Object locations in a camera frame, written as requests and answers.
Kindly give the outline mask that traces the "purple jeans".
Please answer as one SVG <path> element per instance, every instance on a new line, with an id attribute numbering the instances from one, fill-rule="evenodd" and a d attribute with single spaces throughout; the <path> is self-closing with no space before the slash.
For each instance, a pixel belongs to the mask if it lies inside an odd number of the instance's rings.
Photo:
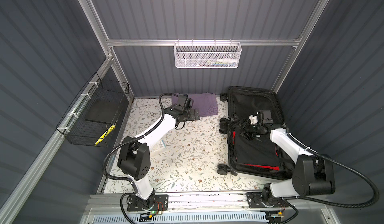
<path id="1" fill-rule="evenodd" d="M 170 112 L 172 112 L 172 106 L 176 104 L 178 100 L 178 95 L 172 94 L 172 105 L 170 107 Z M 204 93 L 204 94 L 188 94 L 188 97 L 194 101 L 193 108 L 197 109 L 200 112 L 201 117 L 215 116 L 218 114 L 218 102 L 216 96 L 213 93 Z"/>

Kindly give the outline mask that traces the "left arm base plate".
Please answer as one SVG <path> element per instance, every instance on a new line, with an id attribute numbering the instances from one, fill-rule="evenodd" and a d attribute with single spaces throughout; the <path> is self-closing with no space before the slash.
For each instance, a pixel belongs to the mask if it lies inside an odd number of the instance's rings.
<path id="1" fill-rule="evenodd" d="M 128 212 L 139 211 L 167 211 L 169 196 L 168 195 L 154 195 L 148 200 L 143 200 L 136 195 L 128 195 L 126 203 Z"/>

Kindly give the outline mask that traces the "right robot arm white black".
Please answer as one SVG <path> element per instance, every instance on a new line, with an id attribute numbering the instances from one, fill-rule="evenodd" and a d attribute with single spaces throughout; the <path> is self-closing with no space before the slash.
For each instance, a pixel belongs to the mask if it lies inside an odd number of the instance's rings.
<path id="1" fill-rule="evenodd" d="M 245 137 L 251 139 L 268 135 L 295 164 L 291 179 L 270 183 L 263 188 L 263 201 L 333 194 L 336 190 L 334 160 L 305 146 L 287 129 L 275 128 L 273 125 L 269 110 L 261 110 L 241 122 Z"/>

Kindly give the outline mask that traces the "black t-shirt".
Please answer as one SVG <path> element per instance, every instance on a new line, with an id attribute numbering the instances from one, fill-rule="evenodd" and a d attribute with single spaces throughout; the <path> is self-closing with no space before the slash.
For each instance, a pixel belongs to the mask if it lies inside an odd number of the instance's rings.
<path id="1" fill-rule="evenodd" d="M 250 172 L 291 172 L 295 167 L 292 159 L 277 148 L 269 136 L 250 139 L 240 127 L 232 131 L 231 161 Z"/>

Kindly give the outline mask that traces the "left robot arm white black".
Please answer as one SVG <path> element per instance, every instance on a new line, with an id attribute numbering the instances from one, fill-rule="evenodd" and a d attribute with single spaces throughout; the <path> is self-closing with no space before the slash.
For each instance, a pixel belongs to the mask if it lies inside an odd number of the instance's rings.
<path id="1" fill-rule="evenodd" d="M 126 144 L 120 149 L 118 167 L 128 176 L 135 195 L 147 201 L 152 199 L 155 191 L 151 186 L 148 172 L 151 167 L 151 149 L 169 131 L 175 129 L 179 123 L 198 121 L 199 111 L 193 109 L 193 100 L 187 95 L 162 94 L 163 96 L 177 97 L 177 102 L 164 108 L 162 98 L 159 98 L 162 114 L 161 117 L 143 133 L 136 135 L 131 144 Z"/>

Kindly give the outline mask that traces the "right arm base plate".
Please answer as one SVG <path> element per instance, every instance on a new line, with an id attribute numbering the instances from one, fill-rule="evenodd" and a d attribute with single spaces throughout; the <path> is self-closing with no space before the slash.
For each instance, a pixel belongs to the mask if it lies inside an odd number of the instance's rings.
<path id="1" fill-rule="evenodd" d="M 247 192 L 247 202 L 250 208 L 283 208 L 288 205 L 279 198 L 264 199 L 261 192 Z"/>

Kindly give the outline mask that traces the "red t-shirt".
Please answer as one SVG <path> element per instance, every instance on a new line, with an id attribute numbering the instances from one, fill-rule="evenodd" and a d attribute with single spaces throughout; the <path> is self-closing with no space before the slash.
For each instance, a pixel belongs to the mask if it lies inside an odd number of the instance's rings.
<path id="1" fill-rule="evenodd" d="M 262 135 L 248 140 L 241 136 L 240 131 L 233 131 L 232 134 L 232 147 L 237 164 L 276 171 L 280 169 L 275 144 L 269 136 Z"/>

